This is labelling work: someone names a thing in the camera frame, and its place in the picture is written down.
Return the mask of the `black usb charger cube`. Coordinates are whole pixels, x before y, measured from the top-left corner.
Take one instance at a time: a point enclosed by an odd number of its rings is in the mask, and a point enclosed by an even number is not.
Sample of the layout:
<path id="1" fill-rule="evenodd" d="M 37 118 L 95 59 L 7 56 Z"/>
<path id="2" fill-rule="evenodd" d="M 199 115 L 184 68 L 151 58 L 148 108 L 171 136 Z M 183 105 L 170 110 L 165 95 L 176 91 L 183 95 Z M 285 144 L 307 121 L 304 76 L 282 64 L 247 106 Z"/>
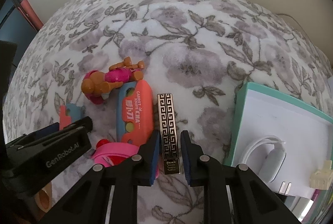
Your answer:
<path id="1" fill-rule="evenodd" d="M 286 198 L 290 195 L 290 190 L 292 187 L 292 182 L 283 181 L 276 192 L 279 198 Z"/>

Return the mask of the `white plastic hair claw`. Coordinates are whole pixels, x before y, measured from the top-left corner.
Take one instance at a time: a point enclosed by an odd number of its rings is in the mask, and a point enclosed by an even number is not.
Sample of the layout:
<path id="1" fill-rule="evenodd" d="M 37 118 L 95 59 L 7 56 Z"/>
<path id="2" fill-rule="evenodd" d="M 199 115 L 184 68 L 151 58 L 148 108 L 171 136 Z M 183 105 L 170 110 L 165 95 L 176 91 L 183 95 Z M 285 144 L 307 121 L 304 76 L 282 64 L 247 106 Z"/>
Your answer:
<path id="1" fill-rule="evenodd" d="M 332 183 L 332 161 L 326 160 L 323 168 L 310 176 L 310 187 L 317 190 L 328 190 Z"/>

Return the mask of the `small orange blue toy piece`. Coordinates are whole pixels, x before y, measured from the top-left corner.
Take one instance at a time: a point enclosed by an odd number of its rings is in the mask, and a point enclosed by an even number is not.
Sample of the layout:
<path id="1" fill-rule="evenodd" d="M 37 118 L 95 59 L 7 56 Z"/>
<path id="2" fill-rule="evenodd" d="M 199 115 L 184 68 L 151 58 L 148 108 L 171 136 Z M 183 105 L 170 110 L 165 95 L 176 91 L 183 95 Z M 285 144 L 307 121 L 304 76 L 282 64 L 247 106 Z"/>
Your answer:
<path id="1" fill-rule="evenodd" d="M 60 106 L 59 129 L 62 130 L 71 123 L 83 118 L 82 107 L 69 103 Z"/>

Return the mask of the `pink round toy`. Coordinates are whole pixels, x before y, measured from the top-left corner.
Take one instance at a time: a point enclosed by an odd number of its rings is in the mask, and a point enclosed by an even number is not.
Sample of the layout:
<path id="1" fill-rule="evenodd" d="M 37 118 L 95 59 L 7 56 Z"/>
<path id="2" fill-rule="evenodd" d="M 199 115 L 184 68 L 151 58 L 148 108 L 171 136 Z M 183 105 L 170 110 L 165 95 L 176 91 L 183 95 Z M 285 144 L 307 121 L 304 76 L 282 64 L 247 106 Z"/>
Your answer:
<path id="1" fill-rule="evenodd" d="M 126 142 L 111 142 L 101 139 L 97 142 L 92 159 L 95 164 L 102 164 L 106 168 L 121 164 L 123 161 L 136 155 L 139 147 L 147 143 L 148 139 L 130 138 Z"/>

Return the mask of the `tape roll beige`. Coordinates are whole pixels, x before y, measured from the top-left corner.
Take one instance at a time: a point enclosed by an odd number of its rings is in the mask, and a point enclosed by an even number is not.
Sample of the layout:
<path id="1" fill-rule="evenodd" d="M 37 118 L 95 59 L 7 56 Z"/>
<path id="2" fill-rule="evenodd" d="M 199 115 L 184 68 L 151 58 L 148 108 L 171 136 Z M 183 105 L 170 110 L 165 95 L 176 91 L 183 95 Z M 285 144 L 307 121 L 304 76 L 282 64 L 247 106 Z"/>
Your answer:
<path id="1" fill-rule="evenodd" d="M 48 183 L 34 195 L 34 200 L 40 210 L 47 213 L 52 207 L 52 184 Z"/>

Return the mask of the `pale blue oval device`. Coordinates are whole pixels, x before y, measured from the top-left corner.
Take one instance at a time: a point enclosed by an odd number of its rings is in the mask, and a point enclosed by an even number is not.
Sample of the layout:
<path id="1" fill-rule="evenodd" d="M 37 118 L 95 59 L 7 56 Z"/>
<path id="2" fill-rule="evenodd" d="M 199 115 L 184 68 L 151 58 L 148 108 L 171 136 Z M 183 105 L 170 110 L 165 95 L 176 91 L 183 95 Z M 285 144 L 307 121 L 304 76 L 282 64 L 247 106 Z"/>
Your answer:
<path id="1" fill-rule="evenodd" d="M 267 156 L 261 169 L 259 170 L 258 176 L 265 183 L 270 183 L 275 180 L 275 177 L 279 173 L 284 160 L 286 158 L 286 152 L 284 149 L 275 148 Z"/>

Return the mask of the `pink dog figurine toy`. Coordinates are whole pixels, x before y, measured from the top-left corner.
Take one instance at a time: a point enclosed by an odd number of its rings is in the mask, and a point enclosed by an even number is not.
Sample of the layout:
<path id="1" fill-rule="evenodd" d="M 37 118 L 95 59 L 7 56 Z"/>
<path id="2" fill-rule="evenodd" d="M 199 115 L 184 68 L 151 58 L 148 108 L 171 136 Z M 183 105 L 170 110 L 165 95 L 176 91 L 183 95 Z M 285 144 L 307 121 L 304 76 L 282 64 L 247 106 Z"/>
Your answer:
<path id="1" fill-rule="evenodd" d="M 103 104 L 112 90 L 123 84 L 143 79 L 144 61 L 132 63 L 130 57 L 108 68 L 108 72 L 92 70 L 85 75 L 81 83 L 81 91 L 93 104 Z"/>

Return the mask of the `orange blue carrot knife toy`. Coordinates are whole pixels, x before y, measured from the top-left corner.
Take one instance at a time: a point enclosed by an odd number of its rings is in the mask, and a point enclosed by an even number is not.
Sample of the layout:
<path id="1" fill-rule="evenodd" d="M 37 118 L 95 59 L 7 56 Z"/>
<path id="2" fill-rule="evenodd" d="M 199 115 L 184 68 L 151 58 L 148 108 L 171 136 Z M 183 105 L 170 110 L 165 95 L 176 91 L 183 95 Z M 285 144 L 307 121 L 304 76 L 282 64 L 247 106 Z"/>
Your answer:
<path id="1" fill-rule="evenodd" d="M 124 84 L 117 99 L 117 141 L 141 146 L 149 140 L 153 129 L 153 97 L 150 85 L 145 80 Z"/>

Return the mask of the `teal shallow box lid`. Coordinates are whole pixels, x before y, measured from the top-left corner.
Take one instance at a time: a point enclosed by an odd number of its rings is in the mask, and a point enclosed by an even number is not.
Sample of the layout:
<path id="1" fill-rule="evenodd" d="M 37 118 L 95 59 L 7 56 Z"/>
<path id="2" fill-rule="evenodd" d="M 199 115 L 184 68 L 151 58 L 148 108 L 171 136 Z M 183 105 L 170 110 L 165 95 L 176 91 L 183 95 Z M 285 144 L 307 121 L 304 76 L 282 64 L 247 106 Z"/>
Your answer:
<path id="1" fill-rule="evenodd" d="M 332 117 L 295 97 L 248 82 L 236 94 L 224 164 L 238 165 L 248 144 L 268 135 L 281 139 L 286 149 L 286 159 L 269 188 L 277 192 L 285 183 L 291 186 L 290 195 L 312 198 L 311 174 L 332 159 Z"/>

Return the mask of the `floral grey blanket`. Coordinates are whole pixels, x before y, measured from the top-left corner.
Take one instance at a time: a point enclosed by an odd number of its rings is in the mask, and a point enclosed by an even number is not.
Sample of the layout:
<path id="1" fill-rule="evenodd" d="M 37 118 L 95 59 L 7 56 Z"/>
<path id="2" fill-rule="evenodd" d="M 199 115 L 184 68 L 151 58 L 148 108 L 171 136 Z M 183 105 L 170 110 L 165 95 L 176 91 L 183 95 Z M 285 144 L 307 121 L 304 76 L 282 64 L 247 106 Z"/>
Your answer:
<path id="1" fill-rule="evenodd" d="M 85 74 L 130 57 L 144 62 L 154 94 L 171 93 L 177 131 L 203 151 L 230 155 L 237 92 L 276 89 L 327 115 L 326 55 L 307 34 L 248 0 L 71 0 L 45 23 L 19 60 L 3 107 L 13 140 L 58 121 L 63 104 L 91 117 L 92 145 L 116 139 L 117 91 L 100 105 L 81 91 Z"/>

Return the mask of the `pink door frame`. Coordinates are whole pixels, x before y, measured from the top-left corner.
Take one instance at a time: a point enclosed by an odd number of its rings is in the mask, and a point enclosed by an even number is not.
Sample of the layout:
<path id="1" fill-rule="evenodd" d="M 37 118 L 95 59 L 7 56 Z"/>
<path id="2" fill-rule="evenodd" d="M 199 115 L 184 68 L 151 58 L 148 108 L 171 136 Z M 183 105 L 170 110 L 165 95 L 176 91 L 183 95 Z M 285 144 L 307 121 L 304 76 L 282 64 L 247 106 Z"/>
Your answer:
<path id="1" fill-rule="evenodd" d="M 28 0 L 22 0 L 19 3 L 18 10 L 36 31 L 39 31 L 43 27 L 43 22 L 37 16 Z"/>

